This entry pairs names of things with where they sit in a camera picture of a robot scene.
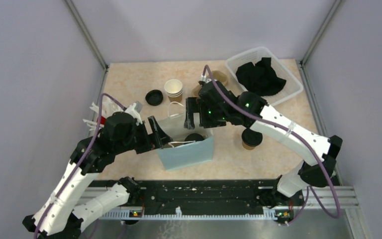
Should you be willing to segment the stack of paper cups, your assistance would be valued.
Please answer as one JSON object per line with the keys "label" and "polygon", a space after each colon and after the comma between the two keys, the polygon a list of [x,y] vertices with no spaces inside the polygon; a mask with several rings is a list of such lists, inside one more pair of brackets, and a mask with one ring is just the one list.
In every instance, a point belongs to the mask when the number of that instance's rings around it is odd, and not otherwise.
{"label": "stack of paper cups", "polygon": [[183,99],[183,84],[178,79],[170,79],[164,84],[164,90],[170,102],[181,102]]}

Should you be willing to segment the light blue paper bag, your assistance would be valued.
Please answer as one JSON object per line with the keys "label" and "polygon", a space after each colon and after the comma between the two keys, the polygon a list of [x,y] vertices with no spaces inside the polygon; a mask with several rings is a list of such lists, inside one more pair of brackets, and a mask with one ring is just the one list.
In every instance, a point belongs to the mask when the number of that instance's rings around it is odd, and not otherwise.
{"label": "light blue paper bag", "polygon": [[[196,126],[195,129],[184,128],[186,112],[172,114],[172,105],[178,105],[185,109],[179,102],[171,102],[168,105],[168,116],[158,124],[173,141],[157,149],[158,157],[167,171],[173,171],[200,163],[210,162],[213,159],[214,135],[210,129]],[[185,143],[185,138],[192,133],[199,133],[205,140],[194,143]]]}

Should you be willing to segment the black coffee cup lid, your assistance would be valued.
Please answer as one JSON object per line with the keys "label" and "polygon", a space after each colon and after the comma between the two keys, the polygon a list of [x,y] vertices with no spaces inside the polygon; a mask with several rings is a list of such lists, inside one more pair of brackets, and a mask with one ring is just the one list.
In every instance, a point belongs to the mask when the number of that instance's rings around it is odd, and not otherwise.
{"label": "black coffee cup lid", "polygon": [[194,143],[203,140],[205,140],[205,137],[203,135],[199,133],[192,133],[185,138],[185,143]]}

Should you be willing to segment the stack of black lids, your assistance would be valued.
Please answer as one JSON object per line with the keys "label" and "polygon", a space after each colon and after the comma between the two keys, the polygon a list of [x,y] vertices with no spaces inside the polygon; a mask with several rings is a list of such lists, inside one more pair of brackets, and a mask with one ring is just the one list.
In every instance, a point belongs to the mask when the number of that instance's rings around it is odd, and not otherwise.
{"label": "stack of black lids", "polygon": [[163,102],[164,96],[160,90],[151,90],[146,94],[145,100],[151,106],[158,106]]}

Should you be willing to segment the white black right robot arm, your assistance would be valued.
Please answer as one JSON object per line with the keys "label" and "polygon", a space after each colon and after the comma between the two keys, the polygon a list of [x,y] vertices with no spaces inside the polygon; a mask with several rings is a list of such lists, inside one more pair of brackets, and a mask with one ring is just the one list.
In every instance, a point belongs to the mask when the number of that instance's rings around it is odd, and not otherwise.
{"label": "white black right robot arm", "polygon": [[275,139],[302,158],[297,167],[279,177],[272,191],[276,204],[285,205],[296,192],[308,186],[323,188],[331,183],[342,138],[325,137],[305,129],[255,93],[235,96],[218,81],[205,83],[198,97],[186,98],[185,128],[195,128],[195,114],[203,128],[221,127],[228,122],[241,125]]}

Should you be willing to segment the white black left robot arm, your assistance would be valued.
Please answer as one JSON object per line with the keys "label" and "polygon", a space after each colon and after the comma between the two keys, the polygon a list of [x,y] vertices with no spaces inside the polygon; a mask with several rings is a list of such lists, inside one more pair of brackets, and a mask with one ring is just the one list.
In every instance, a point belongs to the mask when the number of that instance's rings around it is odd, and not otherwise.
{"label": "white black left robot arm", "polygon": [[148,118],[148,134],[138,116],[115,112],[108,117],[98,135],[79,141],[66,171],[48,201],[34,215],[23,219],[25,228],[35,239],[77,239],[96,219],[111,209],[139,201],[140,186],[131,177],[123,177],[102,195],[78,205],[88,186],[112,164],[119,154],[134,150],[137,154],[162,148],[173,139],[154,117]]}

